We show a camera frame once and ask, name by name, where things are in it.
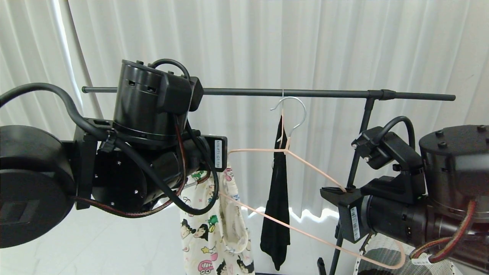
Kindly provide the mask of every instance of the silver hook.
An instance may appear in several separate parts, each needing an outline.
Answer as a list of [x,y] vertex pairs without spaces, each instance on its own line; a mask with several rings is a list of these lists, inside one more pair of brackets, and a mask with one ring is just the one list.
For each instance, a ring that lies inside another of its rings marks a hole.
[[279,100],[279,102],[277,103],[277,106],[275,106],[274,108],[271,108],[271,109],[270,109],[270,111],[275,110],[275,109],[276,109],[276,108],[277,108],[277,107],[280,105],[280,103],[281,103],[282,101],[284,101],[284,100],[286,100],[286,99],[288,99],[288,98],[293,98],[293,99],[295,99],[295,100],[299,101],[299,102],[301,103],[301,105],[302,105],[302,108],[304,109],[304,117],[302,118],[302,121],[301,121],[299,124],[295,125],[295,126],[294,126],[294,128],[292,128],[292,130],[291,130],[291,131],[290,131],[290,133],[289,133],[289,137],[291,137],[291,136],[292,136],[292,132],[294,132],[294,130],[295,130],[297,127],[301,126],[301,125],[302,125],[302,123],[304,123],[304,121],[306,121],[306,117],[307,117],[307,109],[306,109],[306,106],[304,105],[304,103],[302,102],[302,100],[300,100],[298,97],[295,97],[295,96],[287,96],[287,97],[284,97],[284,98],[280,99],[280,100]]

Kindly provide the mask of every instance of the black garment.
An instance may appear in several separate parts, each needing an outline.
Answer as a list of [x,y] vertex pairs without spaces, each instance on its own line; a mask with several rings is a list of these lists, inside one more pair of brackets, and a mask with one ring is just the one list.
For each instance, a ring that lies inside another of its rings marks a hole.
[[[275,149],[285,149],[285,144],[287,143],[285,130],[281,133],[282,123],[283,117],[280,118],[278,124]],[[283,152],[273,153],[273,174],[265,214],[286,224],[290,224],[289,195],[287,193],[287,164]],[[290,245],[289,228],[269,219],[263,219],[261,241],[260,248],[272,257],[275,269],[280,270],[280,266],[285,262],[287,246]]]

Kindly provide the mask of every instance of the hanging clothes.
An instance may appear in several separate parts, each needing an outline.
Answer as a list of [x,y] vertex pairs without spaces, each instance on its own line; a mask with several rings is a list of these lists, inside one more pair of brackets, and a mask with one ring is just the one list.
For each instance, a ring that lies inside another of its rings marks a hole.
[[[205,172],[196,172],[198,181]],[[219,175],[219,188],[239,201],[238,188],[229,163]],[[212,175],[203,183],[182,191],[182,199],[194,208],[204,208],[214,192]],[[184,268],[187,275],[255,274],[251,241],[241,208],[227,199],[218,199],[212,209],[199,216],[180,211]]]
[[[283,129],[283,116],[278,124],[275,149],[285,149],[287,135]],[[265,214],[290,224],[289,195],[287,192],[287,163],[283,152],[273,153],[273,172]],[[271,256],[276,270],[285,262],[290,245],[290,229],[269,219],[263,220],[260,248]]]

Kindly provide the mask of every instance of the clothing rack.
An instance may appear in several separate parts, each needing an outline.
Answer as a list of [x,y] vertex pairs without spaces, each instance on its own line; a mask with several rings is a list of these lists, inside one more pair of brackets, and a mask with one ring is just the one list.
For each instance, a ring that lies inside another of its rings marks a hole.
[[[117,87],[82,87],[84,93],[117,93]],[[360,125],[359,133],[367,130],[370,115],[374,108],[375,100],[391,99],[420,99],[436,101],[454,101],[455,95],[452,94],[435,94],[435,93],[413,93],[413,92],[395,92],[392,90],[366,90],[366,91],[345,91],[345,90],[291,90],[291,89],[229,89],[229,88],[204,88],[204,95],[234,95],[234,96],[296,96],[296,97],[333,97],[333,98],[365,98],[365,108]],[[352,166],[347,181],[347,188],[353,187],[356,170],[360,154],[355,151],[352,160]],[[341,235],[341,221],[338,221],[334,233],[336,245],[343,245],[343,236]],[[331,262],[330,275],[336,273],[340,250],[335,249]]]

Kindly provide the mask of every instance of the barcode sticker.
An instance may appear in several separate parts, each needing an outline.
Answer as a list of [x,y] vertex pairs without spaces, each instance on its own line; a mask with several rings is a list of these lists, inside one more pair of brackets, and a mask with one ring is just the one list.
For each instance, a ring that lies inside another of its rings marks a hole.
[[429,261],[429,258],[411,259],[411,262],[413,263],[413,265],[432,265],[432,263]]
[[358,225],[356,207],[350,209],[350,213],[352,215],[353,238],[355,238],[355,240],[358,240],[360,238],[360,227]]
[[214,166],[217,169],[222,168],[222,140],[214,141]]

